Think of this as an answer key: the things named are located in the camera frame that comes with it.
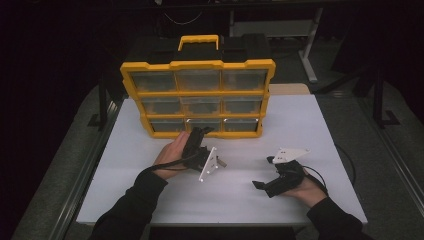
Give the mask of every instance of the hand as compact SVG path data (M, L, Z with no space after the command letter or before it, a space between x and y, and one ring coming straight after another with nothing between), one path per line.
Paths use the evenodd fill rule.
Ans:
M327 197L316 183L306 177L303 178L299 186L282 193L282 195L297 198L310 208Z
M190 134L187 132L181 132L178 137L171 143L165 145L160 151L158 157L156 158L153 165L164 164L173 162L175 160L181 159L181 155L183 154L184 146L187 142ZM172 166L172 169L185 169L182 164ZM175 170L166 170L166 169L158 169L153 171L156 175L163 179L168 179L177 175L180 171Z

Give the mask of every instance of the black sleeve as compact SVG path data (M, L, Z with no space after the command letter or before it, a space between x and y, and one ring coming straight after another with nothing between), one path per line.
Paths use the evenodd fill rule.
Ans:
M167 184L167 181L150 171L141 172L134 186L99 218L90 239L139 240Z
M313 206L307 216L319 232L319 240L372 240L362 232L362 223L327 197Z

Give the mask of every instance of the yellow storage organizer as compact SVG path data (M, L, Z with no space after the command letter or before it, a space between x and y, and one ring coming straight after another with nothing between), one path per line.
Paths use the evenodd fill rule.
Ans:
M214 128L207 137L261 136L274 72L262 34L144 38L121 66L141 124L154 138L193 127Z

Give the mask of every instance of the white bracket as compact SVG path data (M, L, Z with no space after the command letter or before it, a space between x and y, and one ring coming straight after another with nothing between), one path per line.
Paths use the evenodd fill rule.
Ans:
M309 149L280 148L272 163L287 163L311 152Z
M200 173L199 181L203 182L205 178L218 168L217 160L216 147L213 147L209 153L208 160L206 160L205 166L203 166L202 173Z

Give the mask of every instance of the person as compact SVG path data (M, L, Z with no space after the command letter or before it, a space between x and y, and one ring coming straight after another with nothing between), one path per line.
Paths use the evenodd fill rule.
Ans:
M153 166L181 159L188 137L189 134L183 131L174 141L165 145ZM125 195L98 219L89 239L139 240L144 227L150 223L167 180L181 172L175 171L176 168L184 169L183 166L172 168L142 171ZM362 223L357 218L344 212L316 183L306 177L298 187L282 195L299 199L310 208L307 216L318 230L319 240L372 239L362 232Z

